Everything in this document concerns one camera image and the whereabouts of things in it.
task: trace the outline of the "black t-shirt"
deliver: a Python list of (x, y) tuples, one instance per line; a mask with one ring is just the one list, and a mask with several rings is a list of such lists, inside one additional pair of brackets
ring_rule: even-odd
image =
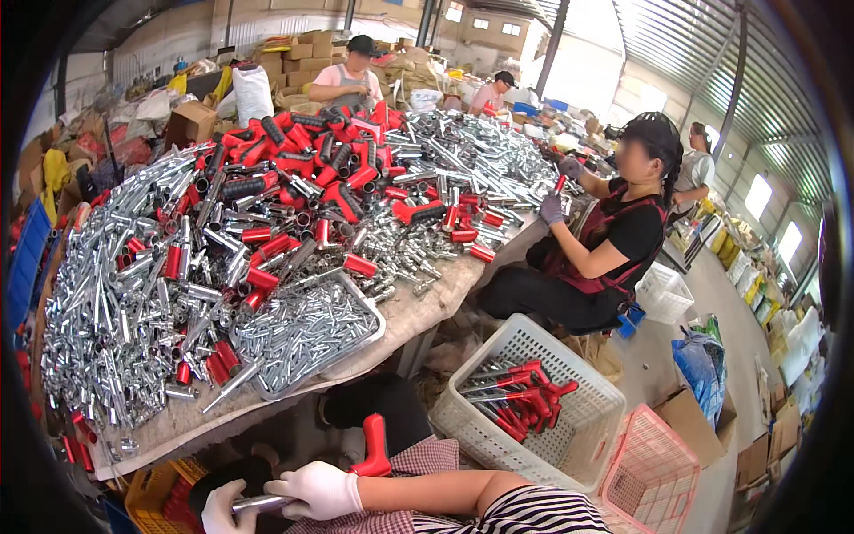
[[(611, 192), (614, 192), (625, 183), (625, 179), (616, 178), (611, 180), (608, 188)], [(605, 215), (620, 211), (647, 198), (652, 198), (659, 207), (664, 209), (664, 199), (661, 195), (649, 195), (630, 202), (620, 202), (623, 195), (613, 199), (603, 198), (600, 200)], [(639, 261), (643, 261), (643, 264), (629, 276), (629, 279), (621, 284), (625, 289), (634, 289), (635, 284), (643, 277), (646, 270), (649, 269), (649, 266), (655, 260), (654, 257), (648, 260), (646, 258), (655, 252), (664, 240), (664, 223), (661, 221), (661, 214), (651, 204), (632, 208), (629, 211), (619, 214), (607, 226), (596, 228), (590, 232), (588, 242), (584, 245), (589, 250), (593, 250), (606, 239), (610, 239), (611, 244), (622, 255), (629, 258), (627, 263), (606, 274), (609, 279), (619, 277), (626, 270), (637, 265)]]

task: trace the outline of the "hand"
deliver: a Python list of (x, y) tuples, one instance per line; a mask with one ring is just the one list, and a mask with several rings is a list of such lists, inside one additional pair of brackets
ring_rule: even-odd
[(242, 478), (232, 480), (208, 494), (202, 510), (202, 526), (207, 534), (254, 534), (258, 508), (249, 507), (237, 515), (237, 524), (231, 518), (231, 504), (246, 488)]
[(301, 501), (283, 507), (284, 517), (308, 517), (322, 521), (362, 511), (356, 487), (358, 477), (324, 461), (313, 461), (296, 471), (283, 472), (281, 480), (264, 484), (264, 491)]
[(558, 163), (558, 170), (561, 174), (566, 174), (575, 181), (578, 181), (584, 172), (584, 166), (574, 156), (566, 156)]
[(350, 89), (349, 92), (361, 95), (363, 97), (367, 97), (368, 93), (371, 92), (367, 85), (348, 85), (348, 87)]
[(559, 195), (549, 195), (540, 203), (540, 217), (551, 226), (564, 221), (564, 209), (560, 205)]

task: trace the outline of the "pink plastic basket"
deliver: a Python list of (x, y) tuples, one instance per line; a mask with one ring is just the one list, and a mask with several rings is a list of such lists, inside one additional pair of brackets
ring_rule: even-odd
[(691, 449), (646, 404), (623, 418), (594, 504), (615, 533), (677, 534), (699, 480)]

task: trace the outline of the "gray glove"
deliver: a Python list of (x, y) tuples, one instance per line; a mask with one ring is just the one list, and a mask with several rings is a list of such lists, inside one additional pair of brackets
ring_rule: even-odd
[(578, 181), (584, 172), (584, 166), (574, 156), (566, 156), (560, 163), (558, 163), (558, 170), (561, 174), (565, 174), (575, 181)]
[(560, 205), (560, 196), (549, 195), (540, 203), (540, 217), (551, 226), (556, 222), (564, 222), (564, 209)]

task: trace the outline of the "black cap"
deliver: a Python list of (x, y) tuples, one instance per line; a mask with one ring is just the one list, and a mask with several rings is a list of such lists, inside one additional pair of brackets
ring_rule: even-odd
[(379, 57), (383, 53), (374, 47), (373, 39), (367, 35), (357, 35), (347, 43), (348, 52), (359, 52), (370, 57)]
[(495, 81), (501, 80), (504, 83), (508, 84), (510, 87), (516, 87), (516, 80), (513, 79), (513, 75), (508, 73), (506, 70), (502, 70), (501, 72), (495, 75)]

